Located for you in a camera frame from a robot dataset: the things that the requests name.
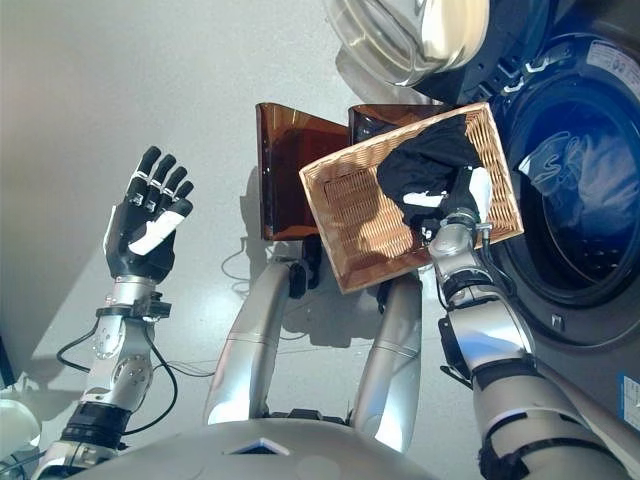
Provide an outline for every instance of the concrete floor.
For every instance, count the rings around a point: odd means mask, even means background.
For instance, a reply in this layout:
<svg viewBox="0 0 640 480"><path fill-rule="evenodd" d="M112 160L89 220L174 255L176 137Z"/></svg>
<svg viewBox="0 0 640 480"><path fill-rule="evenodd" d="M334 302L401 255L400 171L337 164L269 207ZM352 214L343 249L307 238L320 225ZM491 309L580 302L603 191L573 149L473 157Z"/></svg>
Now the concrete floor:
<svg viewBox="0 0 640 480"><path fill-rule="evenodd" d="M254 105L345 124L349 106L388 97L374 90L361 99L340 77L339 42L316 0L4 0L0 17L0 333L45 449L84 387L83 374L53 356L91 327L111 288L100 243L141 153L150 144L172 152L196 184L175 268L160 286L173 310L156 340L167 360L210 370L272 249L256 235ZM243 238L251 248L225 273ZM442 478L480 478L471 395L438 370L441 309L431 271L423 279L422 394L409 456ZM366 292L341 296L325 271L320 289L287 312L270 407L344 416L380 319L375 302ZM90 344L69 356L89 364ZM201 424L209 379L178 382L174 411L128 443ZM160 372L130 425L157 416L170 395Z"/></svg>

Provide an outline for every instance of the wicker basket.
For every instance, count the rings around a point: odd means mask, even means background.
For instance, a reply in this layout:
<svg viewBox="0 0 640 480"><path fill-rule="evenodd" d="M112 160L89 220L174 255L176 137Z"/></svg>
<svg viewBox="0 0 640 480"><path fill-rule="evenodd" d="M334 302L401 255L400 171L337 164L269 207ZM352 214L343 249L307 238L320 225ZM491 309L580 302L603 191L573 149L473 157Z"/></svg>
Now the wicker basket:
<svg viewBox="0 0 640 480"><path fill-rule="evenodd" d="M376 180L378 165L400 143L458 114L493 183L491 242L524 232L507 163L489 105L477 103L413 123L300 170L300 178L342 293L397 277L429 263L418 236Z"/></svg>

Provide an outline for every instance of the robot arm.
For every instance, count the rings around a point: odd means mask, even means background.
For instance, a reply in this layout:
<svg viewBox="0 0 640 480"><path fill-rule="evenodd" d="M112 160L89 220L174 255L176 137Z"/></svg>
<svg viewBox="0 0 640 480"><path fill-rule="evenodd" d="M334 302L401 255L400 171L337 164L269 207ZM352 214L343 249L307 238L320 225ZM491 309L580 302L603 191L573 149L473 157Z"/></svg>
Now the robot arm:
<svg viewBox="0 0 640 480"><path fill-rule="evenodd" d="M476 225L451 214L429 245L448 306L450 367L471 382L487 479L618 479L624 467L569 399L538 373L526 324L474 250Z"/></svg>
<svg viewBox="0 0 640 480"><path fill-rule="evenodd" d="M175 229L193 208L185 199L193 185L184 182L178 188L187 174L183 167L165 183L176 163L173 156L165 156L151 176L159 157L156 147L144 154L124 200L112 209L103 247L115 284L96 312L87 387L35 479L66 478L109 460L117 455L122 435L136 432L126 432L126 426L151 385L150 352L159 355L152 343L154 324L171 309L155 288L173 266Z"/></svg>

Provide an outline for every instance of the sticker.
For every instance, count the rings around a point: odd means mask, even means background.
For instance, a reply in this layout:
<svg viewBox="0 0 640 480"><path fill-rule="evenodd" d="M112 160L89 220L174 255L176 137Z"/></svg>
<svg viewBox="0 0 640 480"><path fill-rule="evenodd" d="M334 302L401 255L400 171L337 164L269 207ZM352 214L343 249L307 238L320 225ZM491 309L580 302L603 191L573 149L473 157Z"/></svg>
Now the sticker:
<svg viewBox="0 0 640 480"><path fill-rule="evenodd" d="M589 47L587 63L614 75L640 100L640 67L631 57L608 43L594 40Z"/></svg>
<svg viewBox="0 0 640 480"><path fill-rule="evenodd" d="M620 417L640 431L640 383L620 375Z"/></svg>

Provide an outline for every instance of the washing machine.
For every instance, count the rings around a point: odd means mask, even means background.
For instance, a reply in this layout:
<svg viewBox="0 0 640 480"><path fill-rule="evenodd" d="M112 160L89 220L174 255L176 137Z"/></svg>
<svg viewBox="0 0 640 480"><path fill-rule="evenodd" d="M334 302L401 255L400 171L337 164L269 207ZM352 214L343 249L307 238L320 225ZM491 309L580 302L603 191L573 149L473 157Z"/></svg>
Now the washing machine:
<svg viewBox="0 0 640 480"><path fill-rule="evenodd" d="M493 253L537 356L640 437L640 2L527 3L414 88L491 103L525 227Z"/></svg>

